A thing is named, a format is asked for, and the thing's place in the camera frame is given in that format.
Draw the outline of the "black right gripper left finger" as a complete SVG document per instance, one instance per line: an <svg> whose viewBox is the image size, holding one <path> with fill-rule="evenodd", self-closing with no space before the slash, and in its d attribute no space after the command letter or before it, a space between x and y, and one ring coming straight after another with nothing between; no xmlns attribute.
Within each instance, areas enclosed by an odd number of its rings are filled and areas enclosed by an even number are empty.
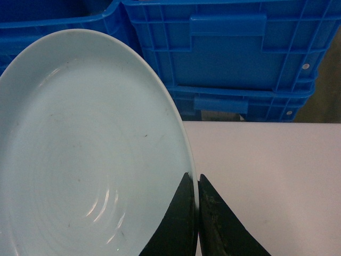
<svg viewBox="0 0 341 256"><path fill-rule="evenodd" d="M197 236L193 181L185 173L159 227L140 255L195 255Z"/></svg>

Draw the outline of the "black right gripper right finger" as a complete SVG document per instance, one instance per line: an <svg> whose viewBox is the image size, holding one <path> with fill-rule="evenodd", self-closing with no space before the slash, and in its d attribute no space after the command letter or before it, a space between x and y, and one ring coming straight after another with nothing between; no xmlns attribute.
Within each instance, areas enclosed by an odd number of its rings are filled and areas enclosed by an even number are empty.
<svg viewBox="0 0 341 256"><path fill-rule="evenodd" d="M204 174L200 175L198 188L202 255L269 255Z"/></svg>

